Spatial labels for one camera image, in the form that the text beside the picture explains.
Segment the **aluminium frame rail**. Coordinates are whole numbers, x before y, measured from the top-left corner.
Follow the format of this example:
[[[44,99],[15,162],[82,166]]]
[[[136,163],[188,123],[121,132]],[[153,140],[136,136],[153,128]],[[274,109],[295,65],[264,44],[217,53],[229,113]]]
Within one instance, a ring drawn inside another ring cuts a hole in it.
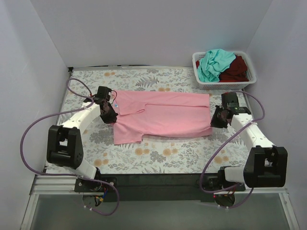
[[[76,179],[70,176],[35,176],[20,229],[31,228],[40,195],[74,194],[75,181]]]

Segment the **teal t shirt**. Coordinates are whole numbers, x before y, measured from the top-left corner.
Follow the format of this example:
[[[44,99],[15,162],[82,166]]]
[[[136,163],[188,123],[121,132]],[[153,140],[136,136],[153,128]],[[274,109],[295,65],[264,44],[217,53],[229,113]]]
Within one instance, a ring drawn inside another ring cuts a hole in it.
[[[227,70],[236,56],[233,52],[223,49],[213,49],[206,52],[199,60],[197,73],[201,82],[219,82],[219,76]]]

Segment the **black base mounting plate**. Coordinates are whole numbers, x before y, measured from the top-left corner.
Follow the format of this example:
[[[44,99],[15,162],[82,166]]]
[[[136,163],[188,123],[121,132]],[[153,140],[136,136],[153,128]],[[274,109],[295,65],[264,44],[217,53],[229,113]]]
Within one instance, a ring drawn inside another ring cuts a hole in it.
[[[103,174],[100,182],[77,179],[74,191],[79,194],[102,198],[103,202],[117,201],[201,201],[213,203],[212,191],[232,186],[232,182],[218,179],[217,174],[207,173],[200,190],[200,174]]]

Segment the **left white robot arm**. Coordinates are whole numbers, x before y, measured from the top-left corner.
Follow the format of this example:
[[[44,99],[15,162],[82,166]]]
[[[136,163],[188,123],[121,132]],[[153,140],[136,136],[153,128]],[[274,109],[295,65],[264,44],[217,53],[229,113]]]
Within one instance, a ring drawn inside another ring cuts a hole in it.
[[[102,180],[96,176],[97,168],[84,159],[82,134],[98,117],[105,124],[116,123],[118,114],[110,103],[112,92],[108,87],[98,87],[97,94],[85,99],[80,111],[48,131],[47,161],[87,178],[85,185],[93,192],[101,188]]]

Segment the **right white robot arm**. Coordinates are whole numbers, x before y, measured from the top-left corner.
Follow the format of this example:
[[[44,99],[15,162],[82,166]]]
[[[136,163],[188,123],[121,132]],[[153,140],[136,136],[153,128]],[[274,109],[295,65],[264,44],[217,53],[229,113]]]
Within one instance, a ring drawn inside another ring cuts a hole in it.
[[[218,187],[225,191],[235,183],[245,184],[249,188],[283,187],[288,157],[286,149],[277,147],[267,139],[253,119],[251,111],[239,104],[236,92],[223,93],[221,99],[222,103],[216,106],[211,126],[231,126],[239,133],[249,155],[244,166],[220,168],[217,173]]]

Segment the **dark red t shirt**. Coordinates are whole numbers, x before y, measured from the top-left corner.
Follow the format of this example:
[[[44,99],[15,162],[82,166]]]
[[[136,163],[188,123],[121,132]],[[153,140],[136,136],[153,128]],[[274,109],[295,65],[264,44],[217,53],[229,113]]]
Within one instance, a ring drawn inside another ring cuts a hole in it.
[[[196,67],[199,66],[199,60],[196,61]],[[219,82],[246,82],[247,66],[241,56],[237,56],[230,67],[219,76]]]

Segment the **white plastic basket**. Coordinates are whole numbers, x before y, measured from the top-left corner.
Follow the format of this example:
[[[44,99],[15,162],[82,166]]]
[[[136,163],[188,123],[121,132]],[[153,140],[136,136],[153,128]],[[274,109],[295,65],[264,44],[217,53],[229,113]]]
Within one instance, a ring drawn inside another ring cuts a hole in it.
[[[246,82],[202,82],[199,79],[196,61],[203,58],[206,51],[196,52],[192,55],[192,64],[195,79],[197,81],[198,87],[201,90],[241,90],[250,84],[254,84],[257,81],[256,72],[253,67],[253,63],[249,56],[243,51],[232,51],[235,55],[241,56],[247,66],[247,79]]]

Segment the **pink t shirt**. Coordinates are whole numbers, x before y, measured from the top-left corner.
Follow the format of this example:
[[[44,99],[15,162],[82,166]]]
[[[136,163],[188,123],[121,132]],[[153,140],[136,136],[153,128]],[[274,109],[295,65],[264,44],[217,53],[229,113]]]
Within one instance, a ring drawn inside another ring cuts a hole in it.
[[[115,145],[144,136],[199,138],[213,133],[210,96],[187,92],[118,91],[113,105]]]

